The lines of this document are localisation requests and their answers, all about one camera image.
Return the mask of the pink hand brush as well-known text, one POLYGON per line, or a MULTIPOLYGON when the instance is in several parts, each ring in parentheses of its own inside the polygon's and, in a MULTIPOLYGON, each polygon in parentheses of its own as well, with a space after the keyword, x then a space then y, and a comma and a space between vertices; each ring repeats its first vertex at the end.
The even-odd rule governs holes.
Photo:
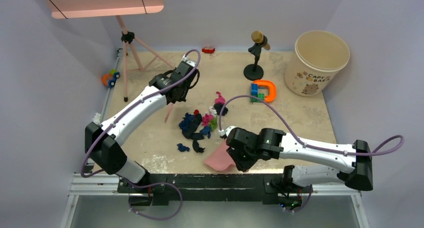
POLYGON ((169 117, 171 115, 171 112, 172 112, 172 110, 174 108, 174 105, 175 105, 174 103, 170 103, 168 105, 168 110, 167 110, 167 114, 166 114, 165 119, 164 119, 164 123, 167 123, 167 121, 168 121, 168 119, 169 119, 169 117))

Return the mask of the pink plastic dustpan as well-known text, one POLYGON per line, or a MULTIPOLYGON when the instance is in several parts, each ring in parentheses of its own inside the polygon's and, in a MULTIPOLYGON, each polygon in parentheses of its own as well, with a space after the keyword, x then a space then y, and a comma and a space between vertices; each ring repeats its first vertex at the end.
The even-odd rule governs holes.
POLYGON ((227 172, 233 169, 236 164, 227 153, 229 146, 224 139, 215 151, 204 160, 204 164, 218 172, 227 172))

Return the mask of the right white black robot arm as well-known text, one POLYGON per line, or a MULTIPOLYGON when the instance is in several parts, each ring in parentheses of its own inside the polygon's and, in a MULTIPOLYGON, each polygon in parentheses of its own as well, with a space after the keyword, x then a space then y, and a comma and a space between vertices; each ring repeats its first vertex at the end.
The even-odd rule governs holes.
POLYGON ((282 130, 263 128, 259 134, 230 126, 220 134, 226 150, 239 171, 248 171, 258 160, 296 159, 314 163, 311 167, 285 166, 281 186, 286 191, 319 183, 343 183, 346 187, 371 191, 372 158, 367 142, 331 144, 310 139, 296 139, 282 130))

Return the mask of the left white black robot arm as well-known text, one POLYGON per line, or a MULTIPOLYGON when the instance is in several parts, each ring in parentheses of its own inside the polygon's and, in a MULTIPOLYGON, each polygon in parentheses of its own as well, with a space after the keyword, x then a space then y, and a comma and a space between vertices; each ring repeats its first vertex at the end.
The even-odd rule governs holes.
POLYGON ((102 171, 129 180, 136 192, 149 187, 147 170, 128 158, 122 145, 151 115, 170 103, 184 102, 191 82, 198 74, 197 63, 181 61, 165 73, 149 81, 131 103, 101 124, 91 122, 85 128, 85 158, 93 160, 102 171))

